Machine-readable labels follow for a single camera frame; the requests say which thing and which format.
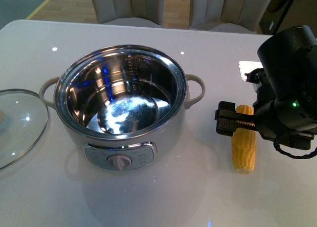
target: stainless steel inner pot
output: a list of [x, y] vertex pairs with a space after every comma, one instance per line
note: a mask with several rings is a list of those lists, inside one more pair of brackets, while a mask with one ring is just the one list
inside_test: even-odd
[[177, 62], [139, 45], [86, 55], [60, 81], [54, 102], [61, 119], [96, 137], [146, 133], [177, 113], [186, 94], [185, 74]]

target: wooden floor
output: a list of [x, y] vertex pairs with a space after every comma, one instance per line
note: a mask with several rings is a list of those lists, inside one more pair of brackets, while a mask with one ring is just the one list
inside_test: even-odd
[[[165, 0], [163, 26], [187, 29], [190, 0]], [[50, 0], [31, 19], [97, 23], [92, 0]]]

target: pot handle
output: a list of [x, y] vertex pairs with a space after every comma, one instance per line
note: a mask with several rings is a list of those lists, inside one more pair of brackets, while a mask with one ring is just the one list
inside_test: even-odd
[[185, 100], [184, 107], [185, 107], [185, 109], [189, 109], [192, 105], [194, 105], [195, 103], [202, 100], [202, 98], [204, 97], [205, 92], [206, 92], [206, 87], [205, 87], [204, 81], [201, 78], [199, 78], [198, 76], [190, 75], [190, 74], [186, 74], [185, 76], [186, 76], [187, 81], [189, 81], [189, 80], [195, 81], [202, 87], [202, 92], [198, 97], [193, 98], [193, 99], [189, 99], [189, 96], [188, 96], [188, 99]]
[[46, 92], [46, 90], [53, 84], [56, 84], [59, 80], [59, 77], [55, 77], [55, 78], [52, 78], [50, 80], [47, 80], [43, 85], [42, 87], [40, 88], [40, 92], [39, 92], [39, 96], [40, 96], [40, 100], [42, 100], [43, 103], [45, 103], [46, 106], [49, 106], [51, 108], [54, 108], [55, 109], [55, 105], [53, 102], [50, 102], [50, 101], [47, 101], [45, 98], [44, 98], [44, 94]]

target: electric cooking pot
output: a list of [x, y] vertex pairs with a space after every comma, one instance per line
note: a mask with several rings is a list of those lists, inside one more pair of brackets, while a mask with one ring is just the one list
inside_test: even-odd
[[[188, 80], [202, 88], [196, 98], [189, 98]], [[53, 84], [49, 102], [44, 95]], [[110, 46], [85, 55], [45, 82], [39, 93], [89, 161], [121, 171], [163, 157], [180, 137], [185, 109], [204, 94], [199, 77], [185, 75], [170, 56], [140, 45]]]

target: pot rim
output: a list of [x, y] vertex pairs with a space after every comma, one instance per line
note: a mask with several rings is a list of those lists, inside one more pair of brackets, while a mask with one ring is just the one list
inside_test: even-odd
[[[68, 109], [67, 94], [70, 88], [71, 82], [74, 80], [79, 71], [85, 69], [85, 67], [98, 60], [100, 56], [112, 56], [112, 54], [120, 52], [136, 52], [136, 55], [146, 55], [150, 56], [151, 59], [155, 59], [163, 66], [167, 67], [176, 80], [177, 84], [177, 96], [174, 104], [172, 105], [169, 112], [160, 120], [153, 123], [152, 125], [137, 130], [135, 132], [123, 133], [123, 134], [110, 134], [110, 133], [100, 133], [89, 128], [86, 128], [79, 124], [71, 115]], [[188, 90], [188, 85], [186, 82], [186, 76], [181, 68], [181, 66], [169, 55], [143, 45], [113, 45], [101, 48], [99, 50], [93, 51], [89, 54], [84, 55], [77, 61], [75, 61], [68, 69], [66, 69], [60, 76], [54, 91], [54, 105], [56, 112], [60, 119], [72, 130], [94, 139], [104, 140], [104, 141], [123, 141], [128, 139], [137, 138], [140, 136], [145, 136], [146, 134], [155, 132], [160, 127], [170, 122], [179, 110], [183, 107], [186, 94]]]

